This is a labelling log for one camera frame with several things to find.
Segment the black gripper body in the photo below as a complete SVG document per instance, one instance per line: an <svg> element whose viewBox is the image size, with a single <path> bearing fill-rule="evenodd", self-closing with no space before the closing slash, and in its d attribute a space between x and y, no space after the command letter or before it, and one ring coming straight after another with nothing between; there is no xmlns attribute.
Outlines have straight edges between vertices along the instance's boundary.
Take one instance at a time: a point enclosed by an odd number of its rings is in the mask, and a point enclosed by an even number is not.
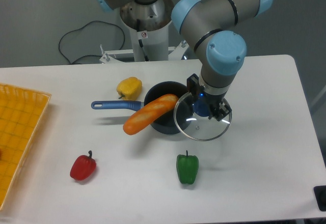
<svg viewBox="0 0 326 224"><path fill-rule="evenodd" d="M229 106L225 105L224 96L226 92L219 95L212 95L204 88L200 88L198 97L198 112L229 111Z"/></svg>

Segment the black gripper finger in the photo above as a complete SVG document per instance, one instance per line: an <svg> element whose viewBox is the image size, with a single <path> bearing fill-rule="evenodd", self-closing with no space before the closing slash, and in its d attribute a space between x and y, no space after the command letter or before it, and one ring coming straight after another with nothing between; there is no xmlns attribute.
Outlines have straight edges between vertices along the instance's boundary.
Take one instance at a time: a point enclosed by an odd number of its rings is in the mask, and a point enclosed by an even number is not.
<svg viewBox="0 0 326 224"><path fill-rule="evenodd" d="M209 105L209 119L215 118L217 121L221 121L226 116L232 113L232 109L227 101L222 101L218 104Z"/></svg>

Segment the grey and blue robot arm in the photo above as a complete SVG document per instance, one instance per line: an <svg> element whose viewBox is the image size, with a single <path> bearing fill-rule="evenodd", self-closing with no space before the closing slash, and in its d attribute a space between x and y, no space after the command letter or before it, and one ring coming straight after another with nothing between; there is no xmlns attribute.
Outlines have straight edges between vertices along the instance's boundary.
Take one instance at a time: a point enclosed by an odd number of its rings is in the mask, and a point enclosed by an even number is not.
<svg viewBox="0 0 326 224"><path fill-rule="evenodd" d="M173 24L202 63L188 89L201 100L198 114L222 120L231 112L224 96L243 65L247 46L230 31L267 11L273 0L97 0L106 12L118 9L129 28L136 61L168 58L168 26Z"/></svg>

